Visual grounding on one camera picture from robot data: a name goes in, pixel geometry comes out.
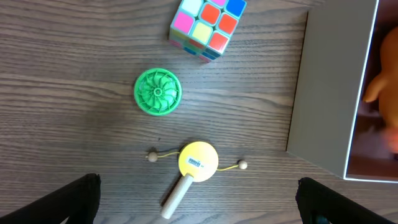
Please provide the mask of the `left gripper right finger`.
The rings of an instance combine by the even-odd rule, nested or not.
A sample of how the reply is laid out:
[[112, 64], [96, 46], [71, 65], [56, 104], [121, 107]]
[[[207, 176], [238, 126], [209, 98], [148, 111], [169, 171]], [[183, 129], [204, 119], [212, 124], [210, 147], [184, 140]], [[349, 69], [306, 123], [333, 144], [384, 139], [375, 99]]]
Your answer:
[[295, 200], [303, 224], [394, 224], [309, 177], [298, 181]]

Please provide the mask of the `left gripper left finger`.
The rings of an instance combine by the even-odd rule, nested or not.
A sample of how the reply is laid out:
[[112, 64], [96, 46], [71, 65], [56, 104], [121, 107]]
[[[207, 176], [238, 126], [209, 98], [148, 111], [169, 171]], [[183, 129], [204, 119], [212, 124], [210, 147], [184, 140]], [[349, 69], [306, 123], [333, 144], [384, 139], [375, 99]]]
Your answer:
[[93, 223], [100, 205], [101, 179], [90, 173], [1, 217], [1, 223]]

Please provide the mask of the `orange dinosaur figure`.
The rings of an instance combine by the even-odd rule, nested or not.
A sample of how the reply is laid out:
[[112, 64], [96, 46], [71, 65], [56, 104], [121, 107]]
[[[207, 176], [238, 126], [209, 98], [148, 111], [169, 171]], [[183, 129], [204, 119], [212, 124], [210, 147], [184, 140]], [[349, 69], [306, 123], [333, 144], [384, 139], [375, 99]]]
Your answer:
[[368, 85], [363, 101], [377, 100], [386, 128], [384, 138], [397, 159], [397, 28], [393, 28], [380, 46], [381, 71]]

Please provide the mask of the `green plastic spinning top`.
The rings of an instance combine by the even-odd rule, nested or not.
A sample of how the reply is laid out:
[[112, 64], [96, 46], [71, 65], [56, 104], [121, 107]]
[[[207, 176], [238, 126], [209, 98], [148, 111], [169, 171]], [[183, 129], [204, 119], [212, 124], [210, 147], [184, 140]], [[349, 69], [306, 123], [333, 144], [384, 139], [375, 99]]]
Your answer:
[[182, 100], [182, 93], [177, 76], [164, 68], [142, 72], [133, 88], [138, 107], [152, 116], [165, 116], [173, 112]]

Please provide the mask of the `multicoloured puzzle cube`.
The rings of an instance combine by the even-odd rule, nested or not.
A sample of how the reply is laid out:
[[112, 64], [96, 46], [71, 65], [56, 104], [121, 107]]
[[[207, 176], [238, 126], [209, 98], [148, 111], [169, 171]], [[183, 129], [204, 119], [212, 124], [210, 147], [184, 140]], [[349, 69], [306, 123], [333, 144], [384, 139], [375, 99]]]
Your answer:
[[245, 0], [182, 0], [169, 42], [205, 62], [221, 57], [239, 24]]

